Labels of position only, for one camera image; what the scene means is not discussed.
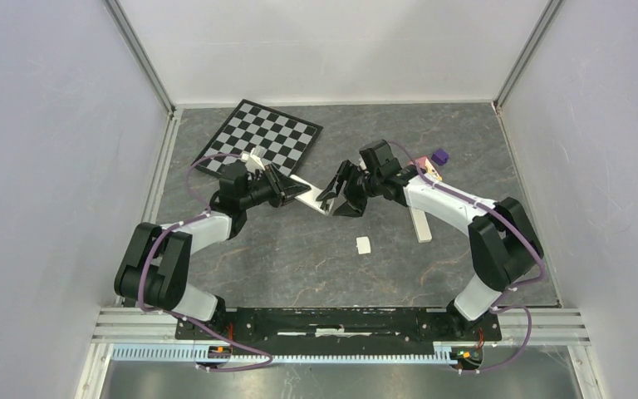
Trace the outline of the short white remote control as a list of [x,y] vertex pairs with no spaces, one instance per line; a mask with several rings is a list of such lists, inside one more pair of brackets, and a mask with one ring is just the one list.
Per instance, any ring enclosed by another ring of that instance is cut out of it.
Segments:
[[298,175],[290,175],[290,178],[298,183],[307,185],[310,188],[308,191],[298,195],[296,200],[320,214],[329,215],[331,213],[335,201],[334,199],[328,199],[325,202],[317,200],[317,197],[322,193],[322,190]]

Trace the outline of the short remote battery cover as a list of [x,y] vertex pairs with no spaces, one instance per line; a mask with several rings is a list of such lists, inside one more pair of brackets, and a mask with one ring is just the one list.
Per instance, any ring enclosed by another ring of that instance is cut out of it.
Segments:
[[356,238],[356,250],[357,253],[362,254],[370,254],[371,253],[371,242],[370,239],[366,236],[361,236]]

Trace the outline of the long white remote control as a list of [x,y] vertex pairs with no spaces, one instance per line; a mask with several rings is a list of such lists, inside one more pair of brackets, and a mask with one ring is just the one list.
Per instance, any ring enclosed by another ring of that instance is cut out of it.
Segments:
[[420,244],[428,243],[433,239],[426,213],[420,209],[409,208],[410,217],[418,242]]

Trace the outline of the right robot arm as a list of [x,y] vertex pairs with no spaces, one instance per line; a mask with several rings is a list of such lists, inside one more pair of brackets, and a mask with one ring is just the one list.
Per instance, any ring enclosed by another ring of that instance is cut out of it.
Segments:
[[377,140],[360,149],[361,165],[343,161],[317,201],[326,204],[342,196],[345,201],[333,214],[361,217],[368,199],[382,197],[421,210],[463,233],[474,276],[449,304],[446,326],[453,337],[467,339],[505,293],[529,282],[524,276],[532,268],[539,270],[533,282],[545,277],[543,248],[519,201],[478,197],[430,178],[416,160],[402,165],[392,153],[393,146],[393,141]]

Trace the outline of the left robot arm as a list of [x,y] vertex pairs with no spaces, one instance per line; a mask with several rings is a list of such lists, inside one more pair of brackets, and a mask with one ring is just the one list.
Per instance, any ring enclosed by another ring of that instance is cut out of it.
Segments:
[[223,300],[188,282],[192,254],[238,235],[247,211],[260,204],[278,208],[311,190],[275,165],[250,171],[242,161],[227,165],[210,209],[187,221],[140,223],[131,236],[114,279],[114,291],[140,305],[196,319],[207,338],[221,337],[228,317]]

